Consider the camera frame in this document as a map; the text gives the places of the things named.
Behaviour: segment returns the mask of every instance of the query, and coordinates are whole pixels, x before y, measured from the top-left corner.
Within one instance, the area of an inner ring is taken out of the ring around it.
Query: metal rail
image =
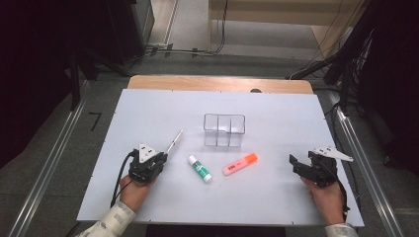
[[[89,93],[92,82],[84,81],[81,94],[84,95],[82,100],[75,108],[74,111],[70,112],[68,118],[62,128],[58,138],[55,141],[55,144],[52,147],[51,152],[49,153],[48,158],[46,159],[43,168],[26,197],[24,204],[19,212],[18,218],[15,221],[12,229],[9,232],[9,237],[20,237],[25,236],[26,231],[28,230],[29,225],[31,224],[32,218],[35,215],[35,212],[38,209],[38,206],[41,203],[43,194],[46,191],[46,187],[49,184],[49,181],[52,177],[52,174],[55,171],[55,168],[61,158],[61,154],[68,142],[68,139],[73,131],[75,124],[77,123],[83,107],[86,103],[86,95]]]
[[[339,102],[339,98],[329,93],[330,100],[333,105]],[[342,113],[340,109],[337,110],[339,121],[345,132],[348,143],[354,153],[354,158],[357,160],[358,167],[360,168],[363,178],[366,181],[367,187],[371,193],[374,203],[376,204],[377,211],[381,217],[382,223],[390,237],[403,237],[403,231],[398,223],[396,216],[392,210],[387,197],[378,182],[377,176],[370,165],[368,157],[364,152],[363,146],[358,139],[357,134],[352,127],[351,120]]]

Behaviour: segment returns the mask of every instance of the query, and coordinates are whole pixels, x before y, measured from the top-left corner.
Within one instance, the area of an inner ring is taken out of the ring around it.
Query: black cable
[[[350,210],[351,208],[349,208],[349,206],[348,206],[348,196],[347,196],[347,193],[346,193],[346,190],[345,190],[345,188],[343,187],[343,185],[342,185],[342,182],[340,182],[340,180],[338,179],[338,177],[337,177],[337,175],[335,175],[326,165],[324,165],[322,162],[318,162],[321,166],[323,166],[323,168],[324,169],[326,169],[327,170],[327,172],[329,172],[332,176],[333,176],[333,178],[336,180],[336,182],[338,183],[338,185],[339,185],[339,188],[340,188],[340,190],[341,190],[341,193],[342,193],[342,196],[343,196],[343,206],[342,206],[342,208],[343,208],[343,218],[344,218],[344,220],[346,221],[346,217],[347,217],[347,215],[348,215],[348,210]]]
[[[350,66],[350,75],[351,75],[351,80],[350,80],[350,89],[356,94],[358,95],[358,91],[359,91],[359,80],[360,80],[360,72],[364,66],[364,63],[367,59],[368,53],[370,51],[370,46],[372,43],[372,35],[373,35],[373,31],[374,29],[372,29],[370,31],[370,34],[367,36],[366,39],[364,39],[364,42],[361,46],[361,48],[358,49],[358,51],[353,52],[353,55],[357,55],[354,56],[351,59],[351,66]]]
[[[336,118],[338,116],[337,115],[337,110],[338,110],[337,107],[333,107],[331,109],[332,113],[330,115],[331,116],[331,121],[332,121],[332,129],[333,129],[333,141],[336,144],[336,140],[337,140],[338,141],[338,144],[339,144],[339,146],[340,146],[340,148],[342,150],[342,153],[346,154],[345,149],[344,149],[344,147],[342,145],[342,142],[340,141],[339,136],[338,136],[337,131],[336,131]],[[360,200],[360,191],[359,191],[359,187],[358,187],[358,182],[355,179],[355,173],[354,173],[354,169],[352,168],[351,163],[349,161],[347,161],[347,164],[348,164],[349,169],[351,171],[352,180],[354,181],[355,192],[357,193],[357,196],[355,197],[355,202],[357,203],[358,209],[361,211],[361,200]]]
[[[121,176],[123,175],[124,167],[126,166],[126,161],[128,160],[129,157],[134,155],[134,152],[135,152],[135,150],[129,152],[129,154],[124,159],[123,164],[121,165],[120,173],[118,174],[117,183],[115,184],[114,195],[113,195],[112,200],[111,200],[111,208],[112,208],[112,206],[114,206],[115,202],[117,201],[117,197],[118,197],[117,196],[117,191],[118,191],[118,187],[120,186],[120,179],[121,179]]]
[[[308,65],[308,67],[311,67],[314,63],[316,63],[316,62],[319,62],[319,61],[313,61],[313,62],[311,62],[309,65]],[[314,75],[314,72],[313,73],[311,73],[311,75],[314,77],[314,78],[319,78],[318,76],[316,76],[316,75]]]
[[[323,40],[322,40],[322,41],[318,44],[317,50],[314,52],[314,55],[313,55],[313,56],[312,56],[312,58],[311,58],[311,59],[307,62],[307,64],[306,64],[304,67],[302,67],[302,69],[300,69],[299,71],[302,71],[302,70],[305,70],[306,68],[308,68],[308,65],[310,65],[310,63],[312,63],[312,61],[314,60],[314,58],[318,57],[318,56],[319,56],[319,55],[323,52],[323,51],[321,51],[321,50],[320,50],[320,53],[319,53],[318,55],[316,55],[316,54],[317,54],[317,51],[320,49],[320,46],[321,46],[321,45],[323,44],[323,42],[326,40],[327,33],[329,33],[330,29],[332,28],[333,24],[335,23],[336,19],[338,18],[339,14],[340,14],[340,11],[341,11],[342,4],[343,4],[343,0],[341,0],[341,2],[340,2],[340,4],[339,4],[338,13],[336,14],[335,18],[333,19],[332,23],[330,24],[329,28],[327,29],[326,33],[324,34],[324,38],[323,38]],[[297,73],[297,72],[293,73],[293,74],[290,76],[290,80],[293,78],[293,75],[295,75],[296,73]]]
[[[330,109],[328,112],[324,113],[325,116],[327,116],[331,111],[333,111],[333,109],[335,109],[337,106],[339,106],[339,103],[336,103],[335,105],[332,106],[332,109]]]
[[[313,87],[312,90],[313,91],[331,91],[331,92],[337,92],[337,93],[341,92],[339,89],[328,88],[328,87]],[[352,95],[352,94],[348,94],[348,97],[351,97],[353,99],[357,99],[357,96]],[[352,105],[352,106],[357,106],[358,102],[357,101],[349,101],[349,102],[347,102],[347,104]]]
[[[326,75],[327,72],[324,71],[324,67],[320,68],[321,72],[323,72],[324,75]]]
[[[165,51],[165,52],[203,52],[203,53],[209,53],[206,50],[186,50],[186,49],[167,49],[167,48],[157,48],[156,51]]]
[[[221,24],[221,43],[218,46],[218,49],[214,53],[219,53],[224,48],[224,44],[225,44],[225,19],[227,17],[227,8],[228,8],[228,0],[225,0],[224,14],[222,15],[222,24]]]
[[[65,235],[65,237],[71,237],[73,236],[74,232],[77,230],[78,226],[81,224],[80,221],[77,221],[77,223],[68,231],[68,233]]]
[[[132,183],[132,181],[133,180],[130,180],[126,185],[124,185],[123,186],[123,188],[122,189],[120,189],[120,191],[118,192],[118,194],[117,194],[117,196],[116,196],[116,198],[120,195],[120,193],[130,184],[130,183]]]
[[[137,57],[133,57],[133,58],[131,58],[131,59],[129,59],[129,60],[127,60],[127,61],[125,61],[125,63],[127,62],[127,63],[129,63],[129,65],[127,65],[127,66],[125,66],[125,67],[123,67],[122,68],[122,70],[124,70],[124,71],[126,71],[126,72],[128,72],[128,71],[131,71],[132,70],[132,68],[135,66],[135,64],[140,60],[140,59],[142,59],[143,57],[145,57],[145,56],[148,56],[149,55],[149,53],[150,53],[151,51],[146,51],[143,55],[141,55],[141,56],[137,56]],[[107,69],[103,69],[103,68],[100,68],[100,67],[102,67],[102,66],[105,66],[105,65],[99,65],[98,67],[98,70],[100,70],[101,72],[114,72],[113,70],[107,70]]]

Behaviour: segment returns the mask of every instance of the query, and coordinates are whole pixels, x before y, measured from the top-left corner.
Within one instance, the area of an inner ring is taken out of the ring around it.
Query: patterned sleeve
[[[120,201],[117,201],[105,217],[77,237],[119,237],[135,218],[135,212]]]
[[[358,237],[357,232],[350,224],[334,224],[324,227],[327,237]]]

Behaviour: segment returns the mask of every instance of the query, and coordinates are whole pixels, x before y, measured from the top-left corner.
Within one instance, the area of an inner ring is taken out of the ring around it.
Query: human hand
[[[121,191],[120,201],[134,212],[137,212],[147,198],[148,192],[154,182],[155,180],[151,184],[141,184],[132,180],[128,175],[124,176],[120,180],[121,189],[125,187]]]
[[[343,219],[343,196],[339,184],[320,188],[310,180],[301,177],[301,180],[307,185],[308,192],[314,199],[317,209],[323,215],[326,225],[344,223]]]

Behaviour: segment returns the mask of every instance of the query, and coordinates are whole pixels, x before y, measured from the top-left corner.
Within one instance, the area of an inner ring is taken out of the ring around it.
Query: wooden table edge
[[[313,94],[308,81],[230,76],[135,75],[128,89]]]

